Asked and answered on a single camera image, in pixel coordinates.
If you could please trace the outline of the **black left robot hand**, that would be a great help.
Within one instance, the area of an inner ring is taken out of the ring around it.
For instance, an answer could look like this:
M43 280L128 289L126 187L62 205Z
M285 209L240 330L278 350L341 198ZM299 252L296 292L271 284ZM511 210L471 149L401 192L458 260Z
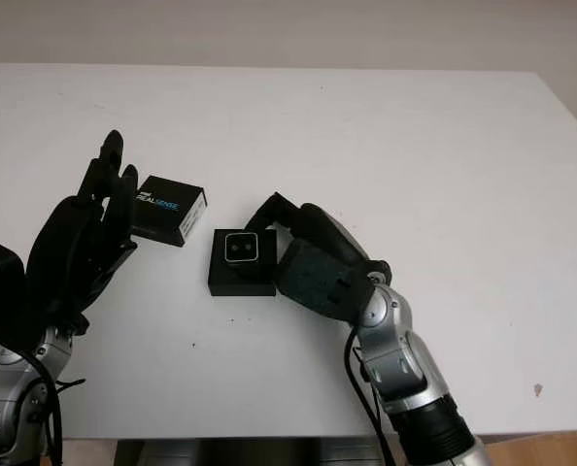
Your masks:
M84 335L84 311L137 248L131 240L138 172L121 169L123 138L109 132L75 195L60 201L30 251L30 308L46 326Z

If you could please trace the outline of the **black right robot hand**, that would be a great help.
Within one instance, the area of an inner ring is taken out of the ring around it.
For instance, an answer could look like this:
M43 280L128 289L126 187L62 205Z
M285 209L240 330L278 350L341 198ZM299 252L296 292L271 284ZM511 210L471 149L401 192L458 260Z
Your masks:
M315 204L297 206L276 192L255 211L246 229L258 233L273 225L286 228L291 236L274 270L276 286L283 292L299 288L328 292L367 279L391 282L390 265L370 258L340 222Z

